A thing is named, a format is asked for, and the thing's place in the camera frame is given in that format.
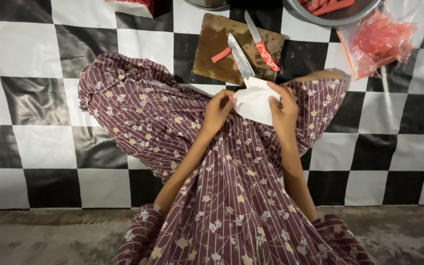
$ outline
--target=checkered backdrop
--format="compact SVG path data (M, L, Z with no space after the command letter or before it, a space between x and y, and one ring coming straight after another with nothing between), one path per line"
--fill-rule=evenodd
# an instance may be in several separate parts
M424 0L406 68L351 82L336 117L302 157L316 205L424 204ZM334 29L289 15L277 1L215 12L286 35L278 82L325 68L349 72ZM413 0L392 0L404 12ZM101 53L165 65L205 93L236 89L192 65L204 10L156 0L155 19L102 0L0 0L0 209L130 208L162 184L78 108L80 70Z

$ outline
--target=maroon dress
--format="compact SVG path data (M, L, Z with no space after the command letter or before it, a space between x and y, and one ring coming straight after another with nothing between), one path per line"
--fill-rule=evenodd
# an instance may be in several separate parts
M299 106L302 155L341 105L346 80L285 84ZM201 129L210 97L176 83L147 59L103 54L83 69L80 107L128 155L165 182ZM287 195L271 126L232 111L168 215L140 208L117 263L149 265L374 264L336 215L310 222Z

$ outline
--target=white tissue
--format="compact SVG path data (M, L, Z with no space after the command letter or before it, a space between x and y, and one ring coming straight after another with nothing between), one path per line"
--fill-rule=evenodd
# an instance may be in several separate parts
M246 89L238 90L235 93L237 99L235 111L242 117L272 125L271 108L268 98L270 96L280 100L281 96L267 85L267 81L256 77L249 77L244 80Z

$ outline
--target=red and white knife handle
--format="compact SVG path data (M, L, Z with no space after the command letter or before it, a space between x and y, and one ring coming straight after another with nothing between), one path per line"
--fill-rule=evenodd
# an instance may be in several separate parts
M258 48L258 51L263 58L263 60L266 62L266 64L269 66L269 68L273 69L274 71L279 71L279 67L274 63L274 60L272 59L269 52L264 47L264 42L258 42L256 44L256 48Z

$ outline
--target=knife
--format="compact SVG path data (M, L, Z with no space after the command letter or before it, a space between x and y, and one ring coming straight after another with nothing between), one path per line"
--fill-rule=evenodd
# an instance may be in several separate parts
M274 71L279 71L279 67L274 63L274 60L272 59L269 52L264 47L264 42L261 39L260 34L258 33L258 29L253 23L253 20L251 19L250 14L248 11L244 12L244 20L246 20L246 23L248 24L248 27L250 28L251 35L253 36L256 48L258 48L258 51L263 58L263 60L266 62L266 64L269 66L269 68L273 69Z
M251 68L250 62L248 62L248 59L244 55L243 50L232 33L228 34L228 46L232 49L233 57L235 58L238 69L243 76L243 80L254 76L254 71L253 68Z

